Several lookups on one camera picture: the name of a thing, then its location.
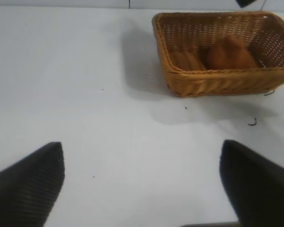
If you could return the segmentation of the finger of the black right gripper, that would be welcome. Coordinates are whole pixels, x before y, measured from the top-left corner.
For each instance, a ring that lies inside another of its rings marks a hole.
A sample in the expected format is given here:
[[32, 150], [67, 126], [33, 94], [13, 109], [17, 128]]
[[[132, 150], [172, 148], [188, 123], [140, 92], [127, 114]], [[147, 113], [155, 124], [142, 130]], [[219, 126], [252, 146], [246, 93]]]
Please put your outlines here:
[[256, 0], [236, 0], [236, 3], [239, 5], [239, 7], [247, 7]]

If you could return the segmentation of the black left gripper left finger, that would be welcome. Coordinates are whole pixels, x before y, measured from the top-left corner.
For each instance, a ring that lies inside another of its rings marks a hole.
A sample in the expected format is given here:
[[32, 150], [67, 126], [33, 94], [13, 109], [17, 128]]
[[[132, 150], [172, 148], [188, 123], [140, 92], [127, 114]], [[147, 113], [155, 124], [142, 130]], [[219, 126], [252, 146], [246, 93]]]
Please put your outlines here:
[[60, 142], [50, 142], [0, 171], [0, 227], [42, 227], [65, 178]]

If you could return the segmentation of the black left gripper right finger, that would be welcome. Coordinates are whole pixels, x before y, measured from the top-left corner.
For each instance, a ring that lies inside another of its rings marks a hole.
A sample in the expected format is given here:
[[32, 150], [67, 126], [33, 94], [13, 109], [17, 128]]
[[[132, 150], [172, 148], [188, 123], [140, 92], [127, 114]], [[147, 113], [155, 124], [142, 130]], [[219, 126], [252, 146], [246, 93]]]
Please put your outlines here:
[[220, 177], [242, 227], [284, 227], [284, 168], [235, 140], [225, 140]]

